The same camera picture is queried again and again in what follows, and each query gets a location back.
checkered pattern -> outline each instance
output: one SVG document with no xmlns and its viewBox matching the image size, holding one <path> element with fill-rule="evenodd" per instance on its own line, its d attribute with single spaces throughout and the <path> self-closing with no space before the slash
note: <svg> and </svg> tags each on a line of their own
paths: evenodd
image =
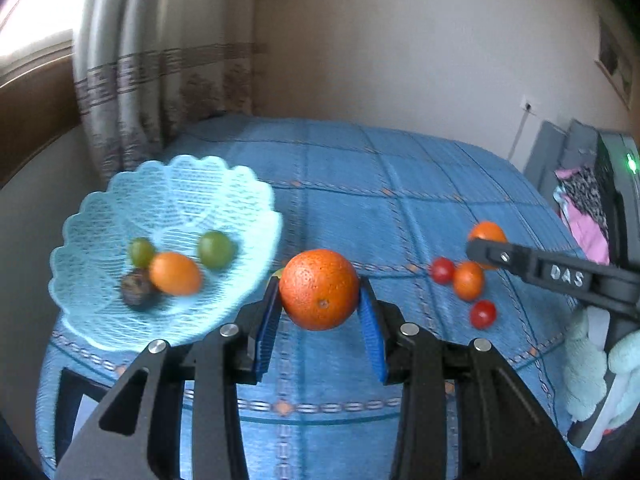
<svg viewBox="0 0 640 480">
<path fill-rule="evenodd" d="M 240 116 L 192 126 L 165 156 L 180 153 L 217 155 L 230 166 L 249 166 L 273 186 L 275 208 L 284 217 L 273 270 L 303 250 L 340 252 L 369 276 L 377 297 L 398 304 L 408 320 L 454 342 L 489 338 L 558 427 L 568 429 L 570 420 L 558 395 L 558 349 L 572 301 L 503 272 L 488 273 L 484 298 L 495 302 L 499 314 L 481 334 L 469 325 L 470 306 L 449 287 L 434 284 L 427 273 L 438 256 L 463 260 L 466 236 L 481 220 L 500 224 L 515 243 L 579 254 L 558 217 L 507 161 L 469 144 L 407 132 Z M 256 290 L 250 300 L 261 297 L 263 290 Z M 38 436 L 44 455 L 50 453 L 46 429 L 56 389 L 55 380 L 46 377 L 65 365 L 85 375 L 104 375 L 90 360 L 72 361 L 68 354 L 53 338 L 39 399 Z M 132 356 L 104 358 L 117 363 Z M 98 380 L 113 381 L 106 376 Z M 447 392 L 453 394 L 451 384 Z M 193 392 L 187 393 L 185 479 L 191 477 L 188 422 L 193 398 Z M 263 383 L 239 388 L 252 478 L 385 478 L 400 396 L 398 386 L 376 381 L 356 317 L 324 333 L 304 332 L 284 317 Z M 456 445 L 455 418 L 451 407 L 450 450 Z M 450 478 L 455 472 L 453 460 Z"/>
</svg>

wall outlet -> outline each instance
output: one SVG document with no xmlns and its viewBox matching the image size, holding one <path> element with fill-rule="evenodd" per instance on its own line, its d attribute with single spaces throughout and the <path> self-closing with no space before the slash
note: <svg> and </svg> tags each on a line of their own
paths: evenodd
<svg viewBox="0 0 640 480">
<path fill-rule="evenodd" d="M 532 99 L 526 95 L 522 96 L 522 101 L 520 102 L 520 108 L 524 111 L 529 112 L 532 115 L 538 114 L 538 109 L 540 108 L 540 103 L 535 99 Z"/>
</svg>

small orange fruit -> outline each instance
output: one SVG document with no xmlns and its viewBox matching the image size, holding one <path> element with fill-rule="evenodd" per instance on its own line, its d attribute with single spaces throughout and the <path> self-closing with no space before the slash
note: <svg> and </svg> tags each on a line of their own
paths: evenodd
<svg viewBox="0 0 640 480">
<path fill-rule="evenodd" d="M 500 228 L 500 226 L 494 222 L 489 222 L 487 220 L 476 224 L 471 232 L 467 240 L 473 240 L 474 238 L 480 238 L 481 240 L 490 240 L 492 242 L 500 242 L 507 243 L 507 237 L 504 235 L 504 231 Z M 495 267 L 489 266 L 487 264 L 480 264 L 480 266 L 485 270 L 494 270 Z"/>
<path fill-rule="evenodd" d="M 453 274 L 453 290 L 463 301 L 476 300 L 484 288 L 484 270 L 475 262 L 462 262 Z"/>
<path fill-rule="evenodd" d="M 282 271 L 282 306 L 306 330 L 341 325 L 353 314 L 359 295 L 360 282 L 350 261 L 327 249 L 300 253 Z"/>
<path fill-rule="evenodd" d="M 200 290 L 202 273 L 196 263 L 184 254 L 156 254 L 149 266 L 151 282 L 172 296 L 190 296 Z"/>
</svg>

gloved hand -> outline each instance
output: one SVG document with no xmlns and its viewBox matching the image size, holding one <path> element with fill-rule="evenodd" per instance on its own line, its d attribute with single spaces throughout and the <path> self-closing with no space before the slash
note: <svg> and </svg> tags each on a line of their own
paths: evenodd
<svg viewBox="0 0 640 480">
<path fill-rule="evenodd" d="M 587 420 L 607 394 L 607 366 L 615 374 L 630 373 L 628 389 L 609 424 L 608 429 L 615 430 L 633 416 L 640 404 L 640 331 L 621 339 L 608 356 L 589 340 L 588 331 L 586 310 L 576 310 L 565 340 L 567 410 L 576 420 Z"/>
</svg>

green led indicator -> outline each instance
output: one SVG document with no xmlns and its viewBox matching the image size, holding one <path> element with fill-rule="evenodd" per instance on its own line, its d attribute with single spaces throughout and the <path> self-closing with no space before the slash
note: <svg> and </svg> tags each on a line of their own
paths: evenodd
<svg viewBox="0 0 640 480">
<path fill-rule="evenodd" d="M 629 169 L 633 171 L 634 174 L 638 171 L 638 165 L 636 164 L 634 158 L 631 156 L 631 153 L 626 154 L 626 163 L 629 165 Z"/>
</svg>

